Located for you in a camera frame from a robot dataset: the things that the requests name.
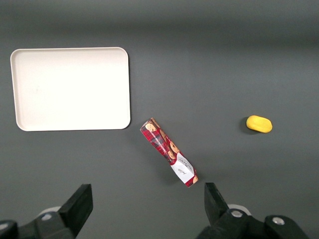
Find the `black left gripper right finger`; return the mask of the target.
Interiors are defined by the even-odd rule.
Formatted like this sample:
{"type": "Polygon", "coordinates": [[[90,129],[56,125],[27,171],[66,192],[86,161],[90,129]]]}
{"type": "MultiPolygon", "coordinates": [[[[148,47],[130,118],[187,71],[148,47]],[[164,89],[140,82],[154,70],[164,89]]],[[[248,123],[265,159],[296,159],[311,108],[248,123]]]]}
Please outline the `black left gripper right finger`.
{"type": "Polygon", "coordinates": [[[204,207],[211,226],[213,226],[229,209],[227,203],[214,183],[205,183],[204,207]]]}

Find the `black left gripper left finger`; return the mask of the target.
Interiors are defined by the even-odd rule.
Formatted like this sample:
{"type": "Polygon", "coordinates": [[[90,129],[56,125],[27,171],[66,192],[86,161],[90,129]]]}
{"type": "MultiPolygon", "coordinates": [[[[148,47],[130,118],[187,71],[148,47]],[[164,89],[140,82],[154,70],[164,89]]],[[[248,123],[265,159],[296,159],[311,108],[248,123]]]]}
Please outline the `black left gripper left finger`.
{"type": "Polygon", "coordinates": [[[78,236],[93,211],[91,184],[82,184],[58,210],[65,226],[78,236]]]}

